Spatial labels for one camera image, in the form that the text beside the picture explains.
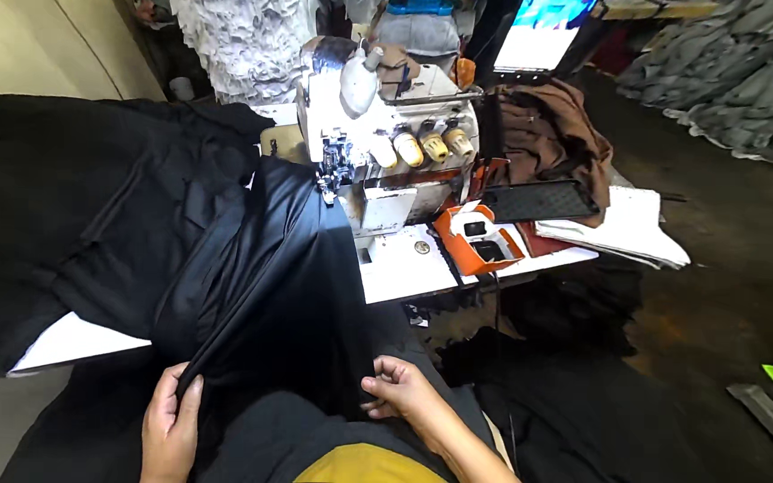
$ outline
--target person's left hand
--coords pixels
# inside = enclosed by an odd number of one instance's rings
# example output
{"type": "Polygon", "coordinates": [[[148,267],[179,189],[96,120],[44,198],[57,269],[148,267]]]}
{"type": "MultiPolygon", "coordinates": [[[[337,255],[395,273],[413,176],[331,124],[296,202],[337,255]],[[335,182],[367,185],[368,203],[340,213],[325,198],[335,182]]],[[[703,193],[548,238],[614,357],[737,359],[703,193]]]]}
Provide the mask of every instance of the person's left hand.
{"type": "Polygon", "coordinates": [[[178,378],[188,363],[163,371],[142,422],[142,477],[140,483],[185,483],[196,459],[201,376],[184,393],[178,417],[174,395],[178,378]]]}

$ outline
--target person's right hand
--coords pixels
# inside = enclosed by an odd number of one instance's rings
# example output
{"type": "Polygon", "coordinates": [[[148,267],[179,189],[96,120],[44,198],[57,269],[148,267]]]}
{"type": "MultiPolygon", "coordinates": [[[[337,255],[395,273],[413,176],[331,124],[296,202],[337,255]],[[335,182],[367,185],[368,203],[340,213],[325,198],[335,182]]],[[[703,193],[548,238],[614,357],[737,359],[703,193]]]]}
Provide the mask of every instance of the person's right hand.
{"type": "Polygon", "coordinates": [[[430,437],[435,428],[458,419],[415,365],[397,357],[379,356],[374,359],[374,374],[376,377],[364,377],[361,381],[362,389],[378,398],[361,405],[372,419],[403,418],[426,445],[434,443],[430,437]]]}

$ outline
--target black garment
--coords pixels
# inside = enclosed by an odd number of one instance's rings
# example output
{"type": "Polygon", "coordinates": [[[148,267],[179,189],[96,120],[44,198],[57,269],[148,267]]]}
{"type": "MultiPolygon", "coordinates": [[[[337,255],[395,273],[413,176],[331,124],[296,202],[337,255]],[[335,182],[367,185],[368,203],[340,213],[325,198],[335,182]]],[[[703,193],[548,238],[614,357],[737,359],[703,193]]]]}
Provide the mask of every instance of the black garment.
{"type": "MultiPolygon", "coordinates": [[[[188,207],[184,195],[193,191],[187,187],[193,185],[196,168],[202,174],[229,169],[234,181],[233,174],[246,178],[257,162],[252,145],[272,125],[240,104],[171,106],[0,95],[0,374],[70,310],[91,322],[147,337],[153,314],[116,325],[109,317],[62,303],[51,292],[59,284],[60,264],[101,239],[109,222],[105,214],[115,203],[137,197],[148,183],[160,184],[168,198],[188,207]]],[[[210,198],[202,200],[210,206],[210,198]]],[[[183,216],[178,219],[185,225],[181,228],[200,230],[183,216]]],[[[156,233],[145,241],[172,235],[156,233]]],[[[91,270],[127,270],[141,254],[91,270]]],[[[172,271],[178,254],[168,255],[167,269],[172,271]]],[[[165,288],[147,283],[126,302],[138,303],[150,296],[140,292],[165,288]]]]}
{"type": "Polygon", "coordinates": [[[587,262],[557,267],[502,291],[502,313],[519,334],[549,348],[590,346],[632,356],[624,325],[642,305],[642,265],[601,254],[587,262]]]}
{"type": "Polygon", "coordinates": [[[526,483],[708,480],[670,397],[617,357],[550,352],[490,327],[440,355],[447,381],[475,383],[526,483]]]}
{"type": "Polygon", "coordinates": [[[73,310],[192,360],[182,389],[306,360],[353,388],[334,404],[368,400],[350,227],[313,170],[258,157],[272,125],[242,104],[0,96],[0,373],[73,310]]]}
{"type": "MultiPolygon", "coordinates": [[[[472,390],[446,386],[398,303],[368,306],[361,320],[374,347],[371,358],[386,354],[416,364],[465,424],[494,448],[472,390]]],[[[136,483],[142,417],[162,371],[152,352],[146,348],[75,367],[65,390],[20,441],[0,482],[136,483]]],[[[337,445],[368,442],[455,481],[443,460],[425,448],[407,423],[370,421],[358,410],[342,413],[326,407],[324,401],[333,399],[326,393],[335,391],[329,373],[298,366],[290,379],[263,383],[254,372],[248,376],[253,378],[234,386],[205,385],[191,480],[291,481],[337,445]],[[317,384],[309,387],[309,381],[317,384]],[[300,390],[308,392],[305,399],[297,395],[300,390]]]]}

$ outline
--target paper stack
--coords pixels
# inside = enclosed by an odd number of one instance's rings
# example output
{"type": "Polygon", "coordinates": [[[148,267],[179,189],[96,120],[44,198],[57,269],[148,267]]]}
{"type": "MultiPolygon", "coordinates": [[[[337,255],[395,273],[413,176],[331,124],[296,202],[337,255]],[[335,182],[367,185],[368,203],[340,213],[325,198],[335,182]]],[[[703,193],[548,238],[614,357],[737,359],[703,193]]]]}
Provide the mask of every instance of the paper stack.
{"type": "Polygon", "coordinates": [[[539,236],[631,258],[650,267],[682,268],[688,254],[661,231],[660,194],[625,186],[610,187],[610,207],[605,222],[589,228],[567,220],[536,222],[539,236]]]}

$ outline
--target bottle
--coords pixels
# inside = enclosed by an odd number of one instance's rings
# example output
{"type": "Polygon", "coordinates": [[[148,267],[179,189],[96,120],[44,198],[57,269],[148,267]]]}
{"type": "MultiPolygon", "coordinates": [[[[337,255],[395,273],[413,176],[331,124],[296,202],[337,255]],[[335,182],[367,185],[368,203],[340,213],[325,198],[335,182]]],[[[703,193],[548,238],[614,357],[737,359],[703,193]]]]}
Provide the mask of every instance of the bottle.
{"type": "Polygon", "coordinates": [[[433,121],[424,121],[422,126],[419,126],[419,143],[435,162],[444,162],[449,156],[449,149],[446,148],[440,133],[435,131],[433,121]]]}
{"type": "Polygon", "coordinates": [[[339,75],[339,102],[351,119],[366,114],[378,91],[378,64],[384,57],[380,47],[372,49],[368,57],[362,47],[354,52],[339,75]]]}
{"type": "Polygon", "coordinates": [[[473,145],[470,144],[470,139],[467,138],[467,134],[459,127],[453,127],[443,133],[443,141],[450,151],[456,155],[467,159],[476,153],[473,149],[473,145]]]}
{"type": "Polygon", "coordinates": [[[396,127],[394,137],[392,138],[392,146],[399,153],[401,159],[412,168],[416,168],[423,163],[423,151],[419,148],[419,144],[416,143],[416,138],[413,137],[410,126],[401,125],[396,127]]]}

